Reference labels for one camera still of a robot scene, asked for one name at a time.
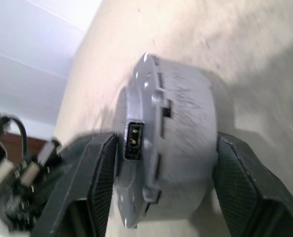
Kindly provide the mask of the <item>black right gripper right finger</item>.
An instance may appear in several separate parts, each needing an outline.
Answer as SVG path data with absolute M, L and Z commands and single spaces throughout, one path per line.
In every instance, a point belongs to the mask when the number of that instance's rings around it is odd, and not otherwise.
M 293 237 L 293 196 L 250 146 L 219 136 L 214 187 L 231 237 Z

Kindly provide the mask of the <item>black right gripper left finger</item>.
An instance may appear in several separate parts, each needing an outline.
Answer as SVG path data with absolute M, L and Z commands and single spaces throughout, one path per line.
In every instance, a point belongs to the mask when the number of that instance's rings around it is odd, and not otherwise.
M 75 137 L 60 155 L 71 165 L 35 225 L 35 237 L 105 237 L 113 193 L 115 132 Z

